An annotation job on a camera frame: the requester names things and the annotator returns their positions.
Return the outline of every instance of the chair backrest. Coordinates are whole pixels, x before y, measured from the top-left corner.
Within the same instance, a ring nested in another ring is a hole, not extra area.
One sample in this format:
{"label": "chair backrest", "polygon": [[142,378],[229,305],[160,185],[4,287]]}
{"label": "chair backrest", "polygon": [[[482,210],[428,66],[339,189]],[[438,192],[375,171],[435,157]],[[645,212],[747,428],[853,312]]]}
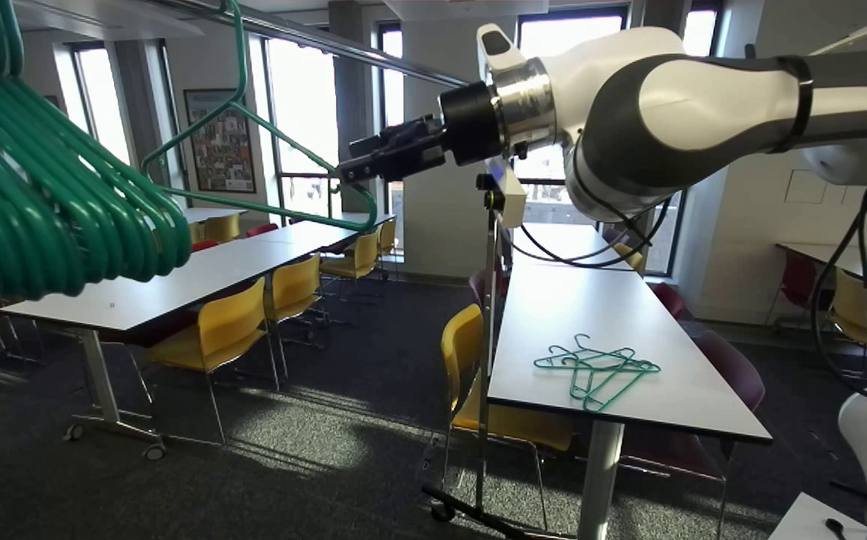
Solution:
{"label": "chair backrest", "polygon": [[377,264],[377,229],[350,242],[350,267],[373,269]]}
{"label": "chair backrest", "polygon": [[708,362],[726,378],[726,383],[737,392],[737,400],[758,412],[764,405],[764,382],[749,358],[743,358],[728,338],[719,334],[689,321],[683,323],[689,338],[708,358]]}
{"label": "chair backrest", "polygon": [[278,232],[278,225],[277,223],[255,225],[255,229],[246,232],[246,236],[259,236],[259,234],[268,234],[268,232]]}
{"label": "chair backrest", "polygon": [[645,255],[641,253],[632,253],[630,245],[617,242],[612,245],[636,274],[645,274]]}
{"label": "chair backrest", "polygon": [[312,301],[317,294],[317,257],[278,267],[270,287],[272,312]]}
{"label": "chair backrest", "polygon": [[831,297],[831,317],[867,334],[867,287],[864,287],[860,277],[836,269],[835,297]]}
{"label": "chair backrest", "polygon": [[199,225],[199,242],[229,242],[240,236],[240,216],[220,216],[220,219],[204,219]]}
{"label": "chair backrest", "polygon": [[451,412],[462,401],[462,382],[482,362],[482,312],[478,302],[459,309],[441,330],[441,359]]}
{"label": "chair backrest", "polygon": [[246,337],[265,321],[265,277],[246,292],[210,301],[199,312],[199,346],[200,353],[217,353]]}
{"label": "chair backrest", "polygon": [[800,253],[786,253],[784,267],[784,297],[794,305],[809,305],[812,287],[816,287],[820,269],[816,260]]}
{"label": "chair backrest", "polygon": [[396,245],[396,219],[377,225],[377,255],[390,255]]}

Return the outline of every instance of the table leg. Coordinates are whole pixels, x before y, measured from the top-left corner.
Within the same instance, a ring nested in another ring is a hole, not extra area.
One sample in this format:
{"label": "table leg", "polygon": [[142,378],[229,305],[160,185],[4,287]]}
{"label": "table leg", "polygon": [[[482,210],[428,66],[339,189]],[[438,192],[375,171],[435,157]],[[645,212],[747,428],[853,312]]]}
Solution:
{"label": "table leg", "polygon": [[109,378],[109,366],[106,366],[106,351],[103,351],[103,338],[95,330],[76,330],[76,338],[84,351],[84,372],[89,378],[93,387],[93,400],[100,405],[100,416],[87,416],[87,413],[76,413],[76,420],[84,424],[100,424],[103,428],[115,428],[115,432],[126,432],[126,434],[139,434],[139,439],[149,439],[161,445],[161,434],[155,428],[142,428],[123,420],[123,412],[115,400],[115,387]]}
{"label": "table leg", "polygon": [[580,540],[610,537],[612,487],[617,475],[625,424],[595,420],[583,487]]}

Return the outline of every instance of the ceiling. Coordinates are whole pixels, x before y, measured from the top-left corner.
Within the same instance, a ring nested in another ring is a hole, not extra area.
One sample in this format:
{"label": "ceiling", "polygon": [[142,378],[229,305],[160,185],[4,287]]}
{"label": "ceiling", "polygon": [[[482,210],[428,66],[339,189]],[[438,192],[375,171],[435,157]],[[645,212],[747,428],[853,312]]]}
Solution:
{"label": "ceiling", "polygon": [[[243,0],[259,11],[312,11],[330,0]],[[195,17],[155,0],[16,0],[17,22],[26,33],[64,29],[89,38],[173,38],[200,36]]]}

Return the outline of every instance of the white ceiling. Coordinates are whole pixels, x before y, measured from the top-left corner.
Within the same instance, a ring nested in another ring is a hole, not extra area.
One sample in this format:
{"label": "white ceiling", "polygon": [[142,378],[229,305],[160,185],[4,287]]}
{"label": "white ceiling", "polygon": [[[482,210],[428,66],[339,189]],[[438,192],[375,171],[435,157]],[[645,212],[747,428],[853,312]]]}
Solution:
{"label": "white ceiling", "polygon": [[330,0],[243,0],[243,6],[261,11],[307,11],[307,10],[326,10]]}
{"label": "white ceiling", "polygon": [[[312,11],[330,0],[243,0],[259,11]],[[16,0],[25,29],[64,29],[89,38],[173,38],[199,36],[199,17],[149,0]]]}
{"label": "white ceiling", "polygon": [[401,22],[459,22],[550,11],[550,0],[383,0]]}

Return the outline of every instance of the window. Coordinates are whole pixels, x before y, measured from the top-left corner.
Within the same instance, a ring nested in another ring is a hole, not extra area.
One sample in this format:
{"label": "window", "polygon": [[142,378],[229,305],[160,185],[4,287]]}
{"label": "window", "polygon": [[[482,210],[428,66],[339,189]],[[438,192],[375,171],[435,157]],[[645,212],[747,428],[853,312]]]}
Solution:
{"label": "window", "polygon": [[[286,38],[251,38],[249,49],[259,114],[270,118],[287,137],[336,165],[339,128],[333,57]],[[330,181],[307,154],[293,149],[287,141],[272,141],[265,128],[259,147],[270,203],[325,216],[339,210],[343,194],[333,192],[336,181]]]}
{"label": "window", "polygon": [[57,51],[53,59],[68,121],[118,158],[133,161],[109,49],[73,46]]}
{"label": "window", "polygon": [[[160,145],[168,145],[178,131],[173,131],[172,70],[168,70],[165,41],[143,46],[143,57],[149,70],[149,94],[154,94]],[[149,165],[149,178],[161,185],[187,189],[181,154],[168,149],[161,161],[165,167]]]}
{"label": "window", "polygon": [[715,36],[718,36],[718,22],[719,11],[718,10],[694,10],[683,17],[683,51],[694,57],[708,57],[715,54]]}
{"label": "window", "polygon": [[[375,29],[375,49],[401,57],[406,54],[406,36],[400,23],[380,23]],[[377,70],[377,128],[406,122],[406,75]],[[406,234],[401,234],[401,184],[383,184],[383,212],[396,216],[396,241],[393,241],[393,257],[406,253]]]}

